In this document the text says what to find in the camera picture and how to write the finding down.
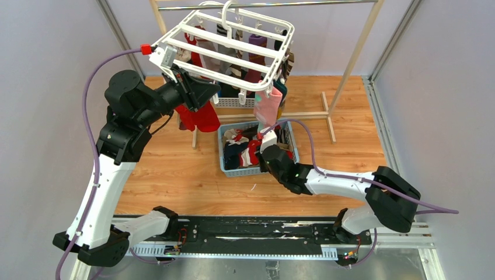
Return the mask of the red santa sock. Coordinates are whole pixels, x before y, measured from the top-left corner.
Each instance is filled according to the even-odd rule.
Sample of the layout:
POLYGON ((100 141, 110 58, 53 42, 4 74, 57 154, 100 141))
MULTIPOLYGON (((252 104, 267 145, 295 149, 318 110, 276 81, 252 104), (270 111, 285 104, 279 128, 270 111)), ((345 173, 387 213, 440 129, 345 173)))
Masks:
POLYGON ((214 132, 220 126, 220 121, 210 101, 196 112, 192 112, 192 118, 196 127, 201 132, 214 132))

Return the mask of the red snowman sock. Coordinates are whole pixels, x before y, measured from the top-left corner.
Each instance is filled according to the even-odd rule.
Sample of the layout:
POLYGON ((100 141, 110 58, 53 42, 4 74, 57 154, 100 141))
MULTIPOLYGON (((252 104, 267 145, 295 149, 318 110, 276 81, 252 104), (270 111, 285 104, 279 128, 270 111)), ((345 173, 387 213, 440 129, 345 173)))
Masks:
POLYGON ((194 131, 196 128, 196 125, 194 123, 191 111, 184 105, 180 105, 175 108, 175 111, 179 115, 179 129, 180 130, 189 130, 189 131, 194 131))

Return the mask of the white clip sock hanger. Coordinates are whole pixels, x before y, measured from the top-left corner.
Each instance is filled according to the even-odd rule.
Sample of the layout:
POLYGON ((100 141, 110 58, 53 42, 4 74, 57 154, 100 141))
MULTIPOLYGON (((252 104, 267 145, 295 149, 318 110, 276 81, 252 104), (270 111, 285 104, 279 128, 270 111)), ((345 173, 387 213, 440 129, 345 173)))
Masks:
POLYGON ((237 87, 240 90, 239 101, 243 104, 248 92, 265 91, 266 95, 268 95, 272 91, 274 81, 281 74, 281 66, 288 58, 288 49, 292 44, 294 31, 295 27, 292 23, 242 9, 239 5, 236 5, 235 1, 228 1, 227 3, 205 1, 193 8, 175 27, 170 28, 169 31, 153 43, 153 47, 156 48, 158 44, 168 44, 174 46, 177 50, 188 50, 206 58, 216 58, 240 65, 245 70, 260 73, 263 77, 262 80, 249 82, 213 71, 206 66, 195 66, 175 58, 174 64, 189 73, 237 87), (227 30, 227 37, 217 35, 217 24, 221 24, 227 30), (279 41, 281 43, 280 48, 275 50, 246 40, 237 41, 235 40, 235 32, 238 29, 262 39, 279 41), (187 34, 194 39, 205 39, 207 42, 216 45, 222 44, 229 48, 241 50, 244 54, 260 55, 266 58, 268 63, 262 65, 220 54, 217 49, 211 50, 197 44, 192 45, 179 39, 178 36, 181 34, 187 34))

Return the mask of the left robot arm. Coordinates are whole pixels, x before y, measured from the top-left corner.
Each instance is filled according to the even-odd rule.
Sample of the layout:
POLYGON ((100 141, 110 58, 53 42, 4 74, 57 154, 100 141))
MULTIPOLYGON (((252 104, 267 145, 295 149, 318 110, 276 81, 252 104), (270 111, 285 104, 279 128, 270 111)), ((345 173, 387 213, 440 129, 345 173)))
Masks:
POLYGON ((123 187, 152 138, 151 125, 179 106, 197 111, 220 89, 177 66, 172 73, 174 79, 156 89, 130 69, 109 80, 104 93, 107 121, 93 141, 96 162, 88 189, 73 223, 53 238, 53 245, 75 253, 86 265, 113 267, 130 248, 150 237, 170 241, 178 236, 177 213, 162 206, 128 222, 112 221, 123 187))

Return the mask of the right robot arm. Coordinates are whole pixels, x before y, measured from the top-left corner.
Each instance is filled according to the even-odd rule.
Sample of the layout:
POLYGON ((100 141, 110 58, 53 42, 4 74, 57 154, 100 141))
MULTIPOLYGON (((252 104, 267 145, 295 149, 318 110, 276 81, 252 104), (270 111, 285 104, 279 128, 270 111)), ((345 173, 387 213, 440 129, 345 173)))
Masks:
POLYGON ((311 164, 294 162, 277 145, 264 148, 259 158, 264 170, 294 194, 330 194, 365 203, 339 212, 333 233, 341 243, 348 243, 372 228, 410 232, 417 210, 414 200, 421 195, 389 167, 379 166, 376 171, 365 173, 317 169, 311 164))

